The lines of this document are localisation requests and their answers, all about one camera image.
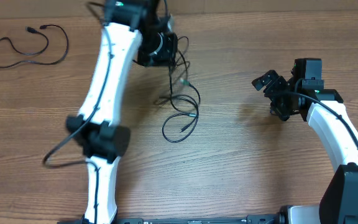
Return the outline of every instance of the wall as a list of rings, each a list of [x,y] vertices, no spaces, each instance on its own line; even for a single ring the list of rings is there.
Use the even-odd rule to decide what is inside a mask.
[[[0,0],[0,18],[89,16],[86,1]],[[168,0],[168,6],[173,14],[358,10],[358,0]]]

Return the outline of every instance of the wooden tabletop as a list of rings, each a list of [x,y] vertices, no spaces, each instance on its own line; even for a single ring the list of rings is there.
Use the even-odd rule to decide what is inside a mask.
[[[168,88],[166,68],[133,65],[122,124],[132,129],[117,177],[120,217],[243,217],[275,213],[282,205],[319,203],[333,168],[317,135],[293,116],[269,115],[269,99],[251,81],[270,69],[286,79],[294,59],[323,59],[326,88],[345,100],[358,130],[358,11],[275,12],[177,16],[176,32],[190,38],[190,81],[201,93],[200,121],[184,142],[164,140],[161,126],[174,113],[153,105]],[[0,20],[0,38],[19,50],[45,40],[25,26],[58,24],[70,38],[58,65],[0,70],[0,223],[55,223],[85,211],[84,166],[48,170],[41,160],[63,139],[89,90],[99,52],[93,18]],[[36,60],[52,62],[65,50],[60,30],[44,32],[50,47]],[[0,43],[0,65],[23,58]],[[179,136],[187,120],[168,124]],[[69,143],[55,161],[81,158]]]

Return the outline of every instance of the beige wall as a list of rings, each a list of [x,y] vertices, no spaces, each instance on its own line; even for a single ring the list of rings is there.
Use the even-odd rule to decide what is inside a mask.
[[[88,16],[86,1],[0,0],[0,18]],[[173,14],[358,10],[358,0],[168,0],[168,6]]]

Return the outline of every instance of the wooden table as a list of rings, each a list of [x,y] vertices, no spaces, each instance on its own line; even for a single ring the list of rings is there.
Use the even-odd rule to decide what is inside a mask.
[[[290,78],[296,58],[323,59],[326,88],[345,100],[358,129],[358,11],[177,16],[190,38],[190,81],[202,97],[199,125],[179,144],[161,126],[174,113],[152,102],[168,87],[166,68],[132,66],[122,123],[131,145],[119,166],[120,217],[243,217],[275,213],[281,205],[319,203],[333,168],[317,135],[300,116],[269,115],[269,99],[251,85],[267,70]],[[36,51],[45,40],[25,26],[58,24],[70,38],[67,59],[52,66],[0,70],[0,223],[55,223],[86,208],[85,167],[47,170],[44,154],[67,135],[65,119],[88,92],[101,38],[93,18],[0,20],[0,38]],[[64,52],[60,30],[48,28],[54,61]],[[0,44],[0,64],[22,58]],[[169,124],[171,137],[185,124]],[[81,157],[73,142],[54,157]]]

